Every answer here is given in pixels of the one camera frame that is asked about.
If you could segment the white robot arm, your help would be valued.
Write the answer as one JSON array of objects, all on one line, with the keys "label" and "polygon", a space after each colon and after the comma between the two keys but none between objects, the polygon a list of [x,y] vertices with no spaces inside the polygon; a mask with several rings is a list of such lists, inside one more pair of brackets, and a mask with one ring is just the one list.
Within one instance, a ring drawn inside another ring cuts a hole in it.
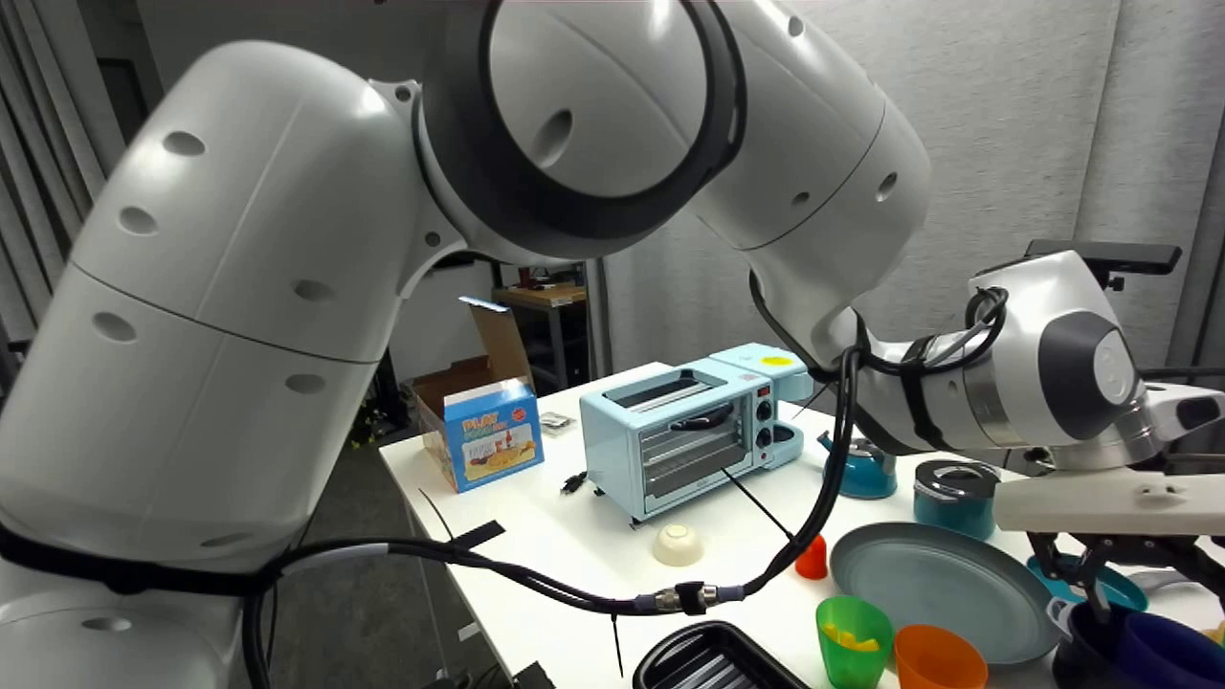
[{"label": "white robot arm", "polygon": [[856,316],[931,156],[783,0],[454,0],[418,81],[280,44],[202,55],[99,189],[0,419],[0,686],[264,680],[269,589],[315,518],[401,299],[452,253],[588,262],[724,229],[770,330],[893,451],[1047,455],[999,515],[1034,548],[1222,580],[1208,423],[1152,386],[1076,253],[977,279],[962,330]]}]

